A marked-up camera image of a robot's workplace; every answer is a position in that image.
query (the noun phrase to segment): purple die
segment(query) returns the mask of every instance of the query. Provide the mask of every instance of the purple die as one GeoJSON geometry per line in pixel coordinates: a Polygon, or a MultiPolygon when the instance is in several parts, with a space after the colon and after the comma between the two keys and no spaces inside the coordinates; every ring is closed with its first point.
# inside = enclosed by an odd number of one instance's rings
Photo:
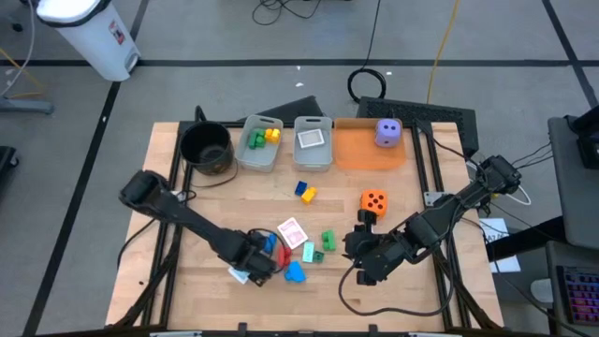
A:
{"type": "Polygon", "coordinates": [[[394,147],[400,142],[402,126],[400,122],[392,119],[383,119],[376,124],[376,145],[380,147],[394,147]]]}

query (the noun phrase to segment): orange mat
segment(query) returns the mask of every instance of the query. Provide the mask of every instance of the orange mat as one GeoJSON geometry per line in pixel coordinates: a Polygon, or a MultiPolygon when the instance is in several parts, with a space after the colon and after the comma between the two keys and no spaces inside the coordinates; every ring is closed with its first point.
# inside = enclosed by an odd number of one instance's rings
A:
{"type": "Polygon", "coordinates": [[[392,148],[376,145],[376,118],[338,118],[333,130],[335,164],[341,169],[394,169],[405,163],[403,129],[392,148]]]}

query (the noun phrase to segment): gray plastic bin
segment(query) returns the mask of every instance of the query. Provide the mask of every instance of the gray plastic bin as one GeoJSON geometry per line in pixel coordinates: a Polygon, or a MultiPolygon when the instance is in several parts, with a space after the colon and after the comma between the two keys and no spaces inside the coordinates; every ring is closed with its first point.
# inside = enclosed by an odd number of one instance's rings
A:
{"type": "Polygon", "coordinates": [[[281,141],[283,141],[283,121],[276,118],[252,115],[247,118],[243,131],[241,132],[240,142],[235,149],[235,158],[246,169],[253,169],[260,172],[270,172],[274,168],[274,160],[279,151],[279,144],[267,142],[264,148],[254,150],[247,146],[250,132],[255,128],[277,128],[281,130],[281,141]]]}
{"type": "Polygon", "coordinates": [[[333,161],[331,129],[333,121],[329,117],[298,117],[294,123],[293,161],[297,170],[324,172],[329,170],[333,161]],[[300,147],[298,133],[320,129],[325,143],[307,149],[300,147]]]}

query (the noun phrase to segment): trash can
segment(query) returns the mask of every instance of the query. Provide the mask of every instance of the trash can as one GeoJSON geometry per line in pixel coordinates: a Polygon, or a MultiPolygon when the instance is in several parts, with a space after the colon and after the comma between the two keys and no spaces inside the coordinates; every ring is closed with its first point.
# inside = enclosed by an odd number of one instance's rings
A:
{"type": "Polygon", "coordinates": [[[110,0],[41,0],[37,16],[109,81],[124,81],[139,50],[110,0]]]}

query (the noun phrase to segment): orange die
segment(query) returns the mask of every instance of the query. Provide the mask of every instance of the orange die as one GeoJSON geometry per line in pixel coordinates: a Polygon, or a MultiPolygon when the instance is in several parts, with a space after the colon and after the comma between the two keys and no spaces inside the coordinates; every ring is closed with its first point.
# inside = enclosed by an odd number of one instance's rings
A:
{"type": "Polygon", "coordinates": [[[376,189],[362,192],[360,208],[375,212],[378,217],[383,217],[387,212],[387,192],[376,189]]]}

